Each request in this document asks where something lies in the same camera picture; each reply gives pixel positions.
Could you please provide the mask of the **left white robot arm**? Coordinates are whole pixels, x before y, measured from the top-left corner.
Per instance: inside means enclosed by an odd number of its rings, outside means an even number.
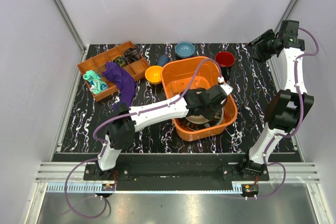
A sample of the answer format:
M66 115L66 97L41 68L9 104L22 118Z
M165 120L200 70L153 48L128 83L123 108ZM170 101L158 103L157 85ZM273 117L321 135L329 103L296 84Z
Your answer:
M228 84L220 83L209 89L188 89L168 100L145 106L128 107L121 103L112 118L99 126L106 127L107 132L95 174L103 180L109 179L121 151L132 145L135 133L144 127L170 119L181 119L183 126L192 131L219 125L232 90Z

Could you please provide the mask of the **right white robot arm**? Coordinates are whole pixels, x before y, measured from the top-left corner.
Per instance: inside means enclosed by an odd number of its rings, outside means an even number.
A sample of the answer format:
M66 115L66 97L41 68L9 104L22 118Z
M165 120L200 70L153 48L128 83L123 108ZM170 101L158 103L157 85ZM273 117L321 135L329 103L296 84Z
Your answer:
M268 104L265 127L257 142L238 164L237 172L244 180L254 180L267 171L268 159L283 138L296 134L314 104L303 80L305 42L298 37L299 22L283 20L278 33L272 29L247 43L254 50L252 58L265 62L276 55L283 70L282 86Z

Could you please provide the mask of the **black striped cream plate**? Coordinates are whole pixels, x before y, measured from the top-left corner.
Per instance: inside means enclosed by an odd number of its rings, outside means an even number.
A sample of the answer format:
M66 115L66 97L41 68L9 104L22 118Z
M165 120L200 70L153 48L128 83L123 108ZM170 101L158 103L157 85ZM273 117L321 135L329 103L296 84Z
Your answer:
M224 117L224 110L221 109L217 111L212 119L206 119L205 117L199 116L188 116L179 119L179 125L188 128L191 131L204 130L210 127L217 126L221 123Z

